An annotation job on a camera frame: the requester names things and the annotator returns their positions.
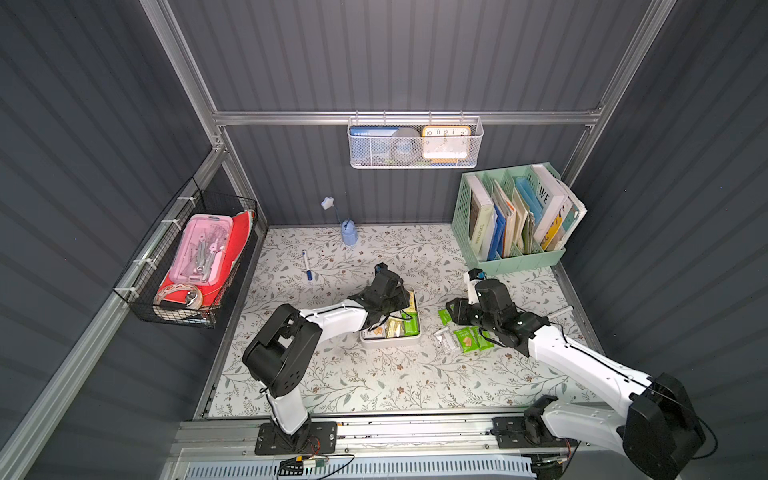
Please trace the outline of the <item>green cookie packet upright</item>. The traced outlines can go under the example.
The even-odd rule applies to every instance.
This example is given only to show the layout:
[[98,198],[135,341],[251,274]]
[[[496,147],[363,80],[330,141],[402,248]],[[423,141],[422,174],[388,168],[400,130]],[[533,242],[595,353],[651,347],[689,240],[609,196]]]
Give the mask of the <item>green cookie packet upright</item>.
[[402,313],[403,333],[405,337],[417,336],[420,334],[418,313],[415,311],[405,311]]

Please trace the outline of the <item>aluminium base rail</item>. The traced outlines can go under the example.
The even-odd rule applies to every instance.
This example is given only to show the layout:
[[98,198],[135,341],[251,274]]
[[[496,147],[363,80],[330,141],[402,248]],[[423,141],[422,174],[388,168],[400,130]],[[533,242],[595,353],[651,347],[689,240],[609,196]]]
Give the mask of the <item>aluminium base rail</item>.
[[511,450],[549,452],[590,447],[622,454],[623,419],[604,403],[555,401],[534,407],[432,413],[315,415],[294,434],[268,418],[190,421],[180,425],[166,460],[267,460],[344,453],[452,455]]

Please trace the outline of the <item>white storage box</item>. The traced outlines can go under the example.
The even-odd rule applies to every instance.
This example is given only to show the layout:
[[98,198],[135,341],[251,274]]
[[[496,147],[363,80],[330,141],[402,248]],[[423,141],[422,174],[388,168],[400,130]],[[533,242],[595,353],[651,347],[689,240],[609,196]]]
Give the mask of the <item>white storage box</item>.
[[415,346],[422,333],[415,292],[408,291],[409,306],[395,312],[373,330],[359,334],[361,344],[368,349]]

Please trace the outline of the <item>blue white marker pen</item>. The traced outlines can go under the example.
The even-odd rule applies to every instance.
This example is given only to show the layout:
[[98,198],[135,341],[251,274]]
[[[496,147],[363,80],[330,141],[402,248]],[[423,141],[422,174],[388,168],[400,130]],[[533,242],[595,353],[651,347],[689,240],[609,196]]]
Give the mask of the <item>blue white marker pen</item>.
[[302,250],[302,260],[303,260],[303,263],[304,263],[305,274],[307,276],[308,281],[313,281],[314,274],[313,274],[313,272],[311,270],[311,266],[310,266],[310,263],[309,263],[309,258],[308,258],[308,254],[307,254],[307,250],[306,249]]

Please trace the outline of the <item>blue spray bottle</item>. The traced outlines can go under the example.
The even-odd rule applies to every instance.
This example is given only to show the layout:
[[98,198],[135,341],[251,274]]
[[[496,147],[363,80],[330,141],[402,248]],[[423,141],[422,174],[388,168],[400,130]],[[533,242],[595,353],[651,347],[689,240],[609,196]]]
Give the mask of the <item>blue spray bottle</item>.
[[338,207],[335,205],[335,199],[332,196],[326,196],[321,201],[321,207],[324,210],[332,210],[336,220],[340,225],[342,242],[346,246],[354,246],[358,242],[358,232],[355,222],[351,218],[342,219]]

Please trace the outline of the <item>blue box in basket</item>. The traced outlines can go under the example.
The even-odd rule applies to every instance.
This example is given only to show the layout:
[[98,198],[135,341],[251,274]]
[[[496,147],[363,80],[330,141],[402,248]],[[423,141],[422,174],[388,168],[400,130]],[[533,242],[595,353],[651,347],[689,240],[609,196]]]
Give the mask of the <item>blue box in basket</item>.
[[396,127],[353,126],[349,128],[349,147],[353,165],[375,165],[391,159],[391,138]]

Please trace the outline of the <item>black white marker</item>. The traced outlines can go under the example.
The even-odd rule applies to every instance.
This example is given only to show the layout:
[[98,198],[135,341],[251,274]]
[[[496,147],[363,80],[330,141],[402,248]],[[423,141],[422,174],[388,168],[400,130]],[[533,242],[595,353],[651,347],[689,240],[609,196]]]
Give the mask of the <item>black white marker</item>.
[[568,305],[568,306],[563,307],[563,308],[561,308],[559,310],[556,310],[554,312],[549,313],[548,317],[549,318],[558,318],[558,317],[567,315],[567,314],[569,314],[572,311],[573,311],[573,306],[572,305]]

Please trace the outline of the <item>red cloth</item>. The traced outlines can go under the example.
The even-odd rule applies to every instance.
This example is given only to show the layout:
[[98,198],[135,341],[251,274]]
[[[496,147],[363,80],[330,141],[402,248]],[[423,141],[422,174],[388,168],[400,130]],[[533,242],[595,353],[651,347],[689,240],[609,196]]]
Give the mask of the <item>red cloth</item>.
[[[166,304],[164,306],[156,306],[153,304],[153,301],[152,301],[152,304],[156,311],[166,316],[170,315],[175,311],[178,311],[180,313],[193,314],[197,311],[202,311],[204,309],[215,307],[220,303],[220,298],[223,296],[225,289],[228,283],[230,282],[230,277],[236,272],[239,259],[243,251],[245,250],[245,247],[248,241],[250,240],[252,227],[255,219],[255,212],[252,210],[244,210],[234,216],[229,216],[229,217],[233,219],[233,228],[229,236],[219,281],[213,286],[197,286],[203,294],[203,305],[199,309],[185,309],[180,306],[171,306],[170,304]],[[157,292],[162,287],[165,287],[169,284],[175,284],[168,277],[169,270],[166,273]]]

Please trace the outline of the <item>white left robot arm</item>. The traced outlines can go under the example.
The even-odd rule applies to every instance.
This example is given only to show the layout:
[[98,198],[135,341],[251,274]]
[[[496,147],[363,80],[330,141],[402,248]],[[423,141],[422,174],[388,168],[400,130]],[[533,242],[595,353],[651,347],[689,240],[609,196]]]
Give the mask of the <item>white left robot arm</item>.
[[262,384],[279,431],[294,435],[310,424],[299,384],[321,343],[371,330],[409,306],[402,278],[379,263],[370,285],[337,304],[304,310],[290,304],[277,307],[245,348],[242,363]]

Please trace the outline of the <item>silver cookie packet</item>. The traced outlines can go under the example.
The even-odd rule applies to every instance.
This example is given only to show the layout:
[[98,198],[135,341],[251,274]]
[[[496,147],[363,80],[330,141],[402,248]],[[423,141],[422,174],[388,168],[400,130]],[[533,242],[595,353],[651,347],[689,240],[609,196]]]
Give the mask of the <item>silver cookie packet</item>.
[[457,339],[448,326],[439,329],[434,334],[434,337],[446,351],[454,351],[460,348]]

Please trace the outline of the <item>white illustrated book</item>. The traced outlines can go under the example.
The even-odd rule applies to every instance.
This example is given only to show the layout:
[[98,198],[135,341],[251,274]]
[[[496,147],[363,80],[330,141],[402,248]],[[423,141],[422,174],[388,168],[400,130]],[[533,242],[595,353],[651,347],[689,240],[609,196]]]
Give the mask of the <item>white illustrated book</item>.
[[534,239],[540,246],[540,241],[546,230],[558,211],[562,210],[563,223],[545,251],[561,250],[585,218],[587,208],[571,189],[543,164],[531,167],[528,180],[541,207],[541,213],[536,216],[535,220]]

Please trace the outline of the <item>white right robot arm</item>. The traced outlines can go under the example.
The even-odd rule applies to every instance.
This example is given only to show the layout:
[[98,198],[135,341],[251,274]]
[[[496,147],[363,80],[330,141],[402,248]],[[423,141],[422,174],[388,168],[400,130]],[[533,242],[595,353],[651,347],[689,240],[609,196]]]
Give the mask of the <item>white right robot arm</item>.
[[507,286],[480,269],[468,271],[464,281],[466,297],[446,305],[454,323],[564,373],[603,402],[589,407],[542,396],[523,414],[530,443],[590,443],[624,455],[651,479],[674,479],[700,459],[700,449],[715,435],[678,379],[651,376],[579,344],[548,317],[517,307]]

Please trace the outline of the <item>blue folder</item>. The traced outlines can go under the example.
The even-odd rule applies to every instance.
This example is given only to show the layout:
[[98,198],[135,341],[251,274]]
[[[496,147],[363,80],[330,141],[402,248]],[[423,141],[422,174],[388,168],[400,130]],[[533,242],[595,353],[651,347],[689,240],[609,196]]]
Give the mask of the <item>blue folder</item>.
[[487,256],[488,261],[494,261],[503,257],[504,250],[504,236],[506,232],[506,215],[503,209],[497,204],[494,204],[495,211],[495,226],[489,245],[489,252]]

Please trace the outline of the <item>pink plastic tool case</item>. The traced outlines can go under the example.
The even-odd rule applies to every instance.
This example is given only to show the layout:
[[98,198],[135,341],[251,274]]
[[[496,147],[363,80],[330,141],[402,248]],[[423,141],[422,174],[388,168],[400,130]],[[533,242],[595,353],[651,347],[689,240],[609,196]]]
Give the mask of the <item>pink plastic tool case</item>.
[[196,214],[182,233],[168,277],[175,284],[213,286],[219,281],[233,219]]

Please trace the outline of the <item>green cookie packet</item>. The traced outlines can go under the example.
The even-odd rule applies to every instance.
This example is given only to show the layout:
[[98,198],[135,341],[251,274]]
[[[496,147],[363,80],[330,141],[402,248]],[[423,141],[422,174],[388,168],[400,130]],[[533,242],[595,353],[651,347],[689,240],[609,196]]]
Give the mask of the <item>green cookie packet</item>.
[[463,353],[470,353],[479,349],[476,333],[472,327],[455,330],[454,335]]
[[478,327],[474,327],[474,336],[480,351],[492,349],[494,347],[494,344],[483,336]]
[[418,313],[415,311],[405,311],[402,313],[403,333],[405,337],[417,336],[420,334]]

